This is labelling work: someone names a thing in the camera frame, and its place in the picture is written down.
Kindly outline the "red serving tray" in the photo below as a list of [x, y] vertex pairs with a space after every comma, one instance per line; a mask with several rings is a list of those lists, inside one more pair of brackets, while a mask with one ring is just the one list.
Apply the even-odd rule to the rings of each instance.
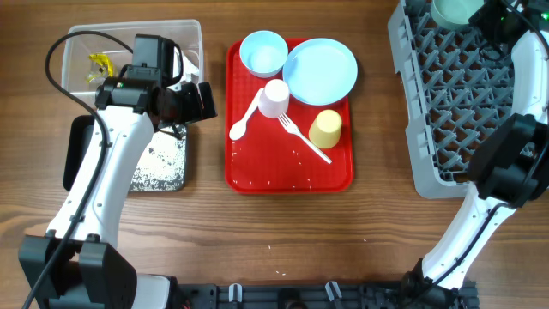
[[330, 193], [344, 191], [354, 178], [353, 142], [348, 97], [329, 105], [342, 119], [339, 142], [323, 152], [329, 164], [276, 119], [253, 112], [237, 141], [228, 131], [239, 121], [266, 79], [253, 76], [240, 60], [241, 43], [226, 56], [225, 180], [241, 194]]

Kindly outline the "clear plastic waste bin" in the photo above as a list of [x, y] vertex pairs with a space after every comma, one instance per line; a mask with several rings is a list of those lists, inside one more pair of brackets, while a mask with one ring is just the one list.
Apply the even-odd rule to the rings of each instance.
[[[164, 20], [164, 21], [128, 21], [74, 26], [70, 32], [97, 31], [107, 33], [123, 41], [128, 46], [134, 45], [138, 34], [159, 35], [170, 39], [180, 46], [187, 58], [199, 68], [199, 77], [193, 79], [198, 84], [204, 81], [202, 29], [197, 20]], [[90, 54], [106, 54], [117, 67], [122, 69], [129, 64], [132, 55], [118, 43], [97, 35], [75, 36], [67, 40], [63, 53], [62, 87], [78, 97], [89, 106], [94, 106], [95, 91], [99, 83], [87, 83], [86, 77], [91, 70]]]

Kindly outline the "light blue small bowl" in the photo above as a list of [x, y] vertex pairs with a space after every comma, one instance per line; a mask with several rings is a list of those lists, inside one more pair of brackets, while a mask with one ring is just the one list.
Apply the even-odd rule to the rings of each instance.
[[276, 76], [285, 64], [288, 53], [286, 41], [269, 30], [249, 34], [239, 48], [240, 60], [245, 68], [260, 78]]

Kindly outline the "white napkin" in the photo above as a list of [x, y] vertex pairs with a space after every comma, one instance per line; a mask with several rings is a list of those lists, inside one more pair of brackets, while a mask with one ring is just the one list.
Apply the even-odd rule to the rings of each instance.
[[181, 63], [178, 60], [179, 56], [180, 56], [180, 52], [177, 49], [175, 49], [174, 58], [173, 58], [174, 63], [173, 63], [172, 76], [177, 77], [180, 71], [183, 71], [183, 74], [181, 76], [181, 79], [177, 83], [169, 87], [173, 91], [179, 91], [184, 84], [193, 82], [193, 79], [199, 77], [199, 68], [196, 65], [194, 65], [187, 58], [186, 55], [182, 56], [183, 63], [181, 65]]

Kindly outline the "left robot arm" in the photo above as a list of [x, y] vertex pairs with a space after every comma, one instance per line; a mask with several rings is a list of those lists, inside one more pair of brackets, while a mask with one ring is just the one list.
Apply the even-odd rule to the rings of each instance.
[[184, 71], [177, 43], [138, 34], [117, 76], [87, 111], [94, 130], [69, 195], [42, 236], [28, 235], [19, 261], [26, 302], [42, 308], [181, 308], [176, 278], [141, 275], [118, 252], [118, 229], [136, 166], [156, 132], [217, 114], [208, 83], [175, 85]]

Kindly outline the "mint green bowl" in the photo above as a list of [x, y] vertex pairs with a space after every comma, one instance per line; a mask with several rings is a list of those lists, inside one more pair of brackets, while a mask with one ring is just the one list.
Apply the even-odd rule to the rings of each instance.
[[468, 19], [484, 3], [484, 0], [432, 0], [431, 17], [444, 29], [458, 30], [469, 24]]

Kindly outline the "yellow plastic cup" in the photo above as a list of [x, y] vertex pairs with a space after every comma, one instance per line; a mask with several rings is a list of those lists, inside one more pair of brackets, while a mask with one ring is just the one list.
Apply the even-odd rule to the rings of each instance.
[[340, 140], [342, 119], [335, 110], [324, 110], [309, 129], [309, 139], [318, 148], [333, 148]]

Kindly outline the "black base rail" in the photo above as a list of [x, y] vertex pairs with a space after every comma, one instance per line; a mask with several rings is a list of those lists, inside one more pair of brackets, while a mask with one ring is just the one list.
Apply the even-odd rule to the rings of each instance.
[[178, 287], [176, 308], [196, 309], [283, 309], [283, 308], [437, 308], [438, 302], [425, 297], [417, 302], [400, 300], [399, 282], [367, 282], [340, 284], [335, 281], [323, 285], [298, 286], [229, 286], [214, 284]]

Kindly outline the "white plastic spoon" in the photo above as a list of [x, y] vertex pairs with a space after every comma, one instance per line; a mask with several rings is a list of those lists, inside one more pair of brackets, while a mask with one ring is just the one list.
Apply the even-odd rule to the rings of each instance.
[[263, 93], [264, 88], [260, 88], [252, 102], [250, 103], [247, 111], [245, 112], [244, 116], [237, 121], [230, 129], [229, 131], [229, 137], [232, 141], [237, 141], [238, 139], [242, 138], [247, 130], [247, 123], [254, 113], [254, 111], [257, 109], [259, 100], [261, 98], [261, 95]]

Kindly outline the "white plastic fork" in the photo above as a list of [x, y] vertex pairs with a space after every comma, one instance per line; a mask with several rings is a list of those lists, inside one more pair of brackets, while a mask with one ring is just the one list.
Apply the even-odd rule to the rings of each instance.
[[332, 163], [332, 160], [325, 153], [323, 153], [317, 146], [315, 146], [300, 132], [298, 126], [285, 113], [282, 113], [278, 117], [278, 120], [287, 133], [299, 137], [313, 152], [315, 152], [326, 163]]

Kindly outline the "white plastic cup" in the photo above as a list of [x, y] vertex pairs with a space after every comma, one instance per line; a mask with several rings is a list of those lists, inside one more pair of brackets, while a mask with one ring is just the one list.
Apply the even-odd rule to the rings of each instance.
[[281, 79], [273, 79], [265, 85], [258, 108], [267, 118], [278, 118], [288, 110], [290, 99], [289, 87]]

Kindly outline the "yellow snack wrapper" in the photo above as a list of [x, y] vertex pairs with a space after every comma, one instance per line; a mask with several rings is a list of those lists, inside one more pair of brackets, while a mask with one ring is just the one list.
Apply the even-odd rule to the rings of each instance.
[[91, 61], [91, 70], [86, 77], [87, 83], [102, 83], [107, 77], [117, 74], [117, 67], [106, 54], [90, 54], [88, 59]]

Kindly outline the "black food waste tray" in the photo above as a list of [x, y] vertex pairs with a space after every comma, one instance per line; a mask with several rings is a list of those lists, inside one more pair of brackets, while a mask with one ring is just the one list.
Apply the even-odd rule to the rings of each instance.
[[[94, 129], [94, 118], [74, 119], [63, 173], [63, 188], [69, 191], [86, 154]], [[129, 192], [180, 191], [185, 183], [187, 127], [165, 127], [154, 133], [133, 174]]]

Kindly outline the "light blue plate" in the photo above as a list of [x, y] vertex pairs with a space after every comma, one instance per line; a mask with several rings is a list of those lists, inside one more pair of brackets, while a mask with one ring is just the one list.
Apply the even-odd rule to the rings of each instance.
[[358, 78], [358, 64], [348, 47], [334, 39], [308, 39], [288, 54], [282, 79], [290, 94], [310, 106], [342, 100]]

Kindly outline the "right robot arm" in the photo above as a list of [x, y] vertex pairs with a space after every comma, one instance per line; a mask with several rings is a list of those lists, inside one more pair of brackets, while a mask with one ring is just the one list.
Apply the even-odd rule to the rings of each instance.
[[548, 187], [548, 4], [401, 1], [388, 30], [415, 188], [462, 199], [398, 305], [455, 308], [493, 233]]

